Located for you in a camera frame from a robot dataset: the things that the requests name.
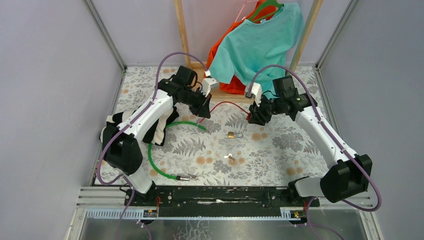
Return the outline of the brass padlock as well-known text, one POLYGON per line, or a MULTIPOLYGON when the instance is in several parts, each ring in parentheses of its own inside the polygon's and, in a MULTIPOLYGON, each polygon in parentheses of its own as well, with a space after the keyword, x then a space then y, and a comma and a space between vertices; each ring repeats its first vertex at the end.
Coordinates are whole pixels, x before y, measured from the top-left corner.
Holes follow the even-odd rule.
POLYGON ((239 138, 243 138, 244 137, 243 133, 241 133, 241 132, 232 132, 232 131, 228 132, 227 136, 228 136, 229 139, 239 139, 239 138))

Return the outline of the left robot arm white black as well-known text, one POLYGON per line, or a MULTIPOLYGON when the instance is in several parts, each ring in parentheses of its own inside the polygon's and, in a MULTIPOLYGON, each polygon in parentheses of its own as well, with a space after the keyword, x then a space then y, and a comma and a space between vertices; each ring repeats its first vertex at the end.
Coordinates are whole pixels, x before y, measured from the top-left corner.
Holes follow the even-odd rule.
POLYGON ((128 114, 123 113, 121 121, 108 123, 101 133, 100 160, 118 169, 137 191, 135 197, 144 206, 154 202, 155 192, 151 189, 153 181, 142 168, 140 143, 159 145, 164 141, 165 126, 176 116, 177 103, 188 106, 197 117, 211 117, 211 89, 218 87, 219 83, 210 77, 209 71, 205 75, 195 89, 192 82, 197 73, 180 66, 176 74, 157 80, 152 95, 143 105, 128 114))

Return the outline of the red cable lock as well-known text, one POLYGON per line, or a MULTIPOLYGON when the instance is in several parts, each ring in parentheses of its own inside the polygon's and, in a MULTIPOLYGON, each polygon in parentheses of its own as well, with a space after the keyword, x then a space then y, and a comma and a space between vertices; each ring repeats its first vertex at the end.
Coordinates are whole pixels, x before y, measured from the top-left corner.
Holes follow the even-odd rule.
MULTIPOLYGON (((229 105, 233 105, 233 106, 235 106, 235 107, 237 107, 238 109, 240 109, 242 112, 244 112, 246 115, 249 115, 249 113, 245 110, 245 109, 243 109, 240 105, 238 105, 238 104, 236 104, 236 103, 234 103, 234 102, 231 102, 231 101, 221 101, 221 102, 219 102, 219 103, 217 103, 211 110, 210 110, 210 113, 212 114, 212 112, 218 107, 218 106, 220 106, 220 105, 223 105, 223 104, 229 104, 229 105)), ((199 120, 198 121, 198 125, 199 124, 201 124, 204 120, 205 120, 206 118, 204 117, 204 118, 202 118, 201 120, 199 120)))

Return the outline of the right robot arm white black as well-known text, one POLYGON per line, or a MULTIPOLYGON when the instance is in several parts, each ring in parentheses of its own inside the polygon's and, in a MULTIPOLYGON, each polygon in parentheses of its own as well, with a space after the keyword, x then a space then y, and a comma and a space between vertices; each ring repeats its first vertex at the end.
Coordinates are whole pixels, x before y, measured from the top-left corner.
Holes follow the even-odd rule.
POLYGON ((358 155, 329 125, 309 93, 298 92, 291 76, 274 79, 274 98, 264 95, 259 83, 249 83, 245 95, 254 98, 247 120, 264 126, 272 116, 285 114, 310 137, 323 156, 328 172, 323 176, 302 177, 288 184, 287 201, 301 205, 307 197, 325 197, 331 203, 367 191, 372 160, 358 155))

